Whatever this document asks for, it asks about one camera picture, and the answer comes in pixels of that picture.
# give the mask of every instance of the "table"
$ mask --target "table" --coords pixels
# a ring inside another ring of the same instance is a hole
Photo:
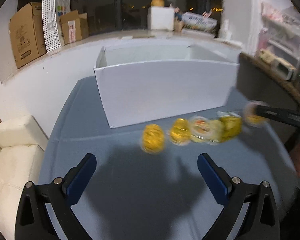
[[[195,114],[216,117],[216,111],[242,110],[247,99],[235,88],[225,106]],[[190,118],[192,114],[179,117]],[[152,121],[168,130],[177,117]],[[146,123],[110,129],[95,77],[79,80],[69,95],[50,136],[39,184],[63,177],[86,153],[97,158],[97,169],[77,205],[72,206],[92,239],[202,239],[222,210],[197,169],[198,155],[207,152],[228,174],[246,183],[269,181],[280,217],[294,199],[296,177],[283,144],[270,125],[243,127],[242,133],[211,146],[167,142],[159,155],[139,146]],[[239,230],[242,208],[229,239]],[[48,207],[53,225],[66,239]]]

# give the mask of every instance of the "white sofa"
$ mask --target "white sofa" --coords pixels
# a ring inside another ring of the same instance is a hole
[[[31,115],[0,123],[0,231],[7,240],[14,240],[22,189],[37,183],[47,142]]]

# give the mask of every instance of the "brown cardboard box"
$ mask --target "brown cardboard box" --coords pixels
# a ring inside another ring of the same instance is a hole
[[[10,39],[17,68],[47,53],[42,27],[42,3],[23,6],[10,19]]]
[[[78,10],[59,16],[65,44],[80,41],[89,36],[87,14]]]

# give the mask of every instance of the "sofa armrest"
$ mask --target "sofa armrest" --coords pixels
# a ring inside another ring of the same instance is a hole
[[[46,149],[48,139],[31,115],[0,123],[0,147],[38,144]]]

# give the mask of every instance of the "open white box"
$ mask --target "open white box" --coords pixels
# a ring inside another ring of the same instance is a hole
[[[103,48],[94,69],[111,128],[223,106],[238,64],[170,41]]]

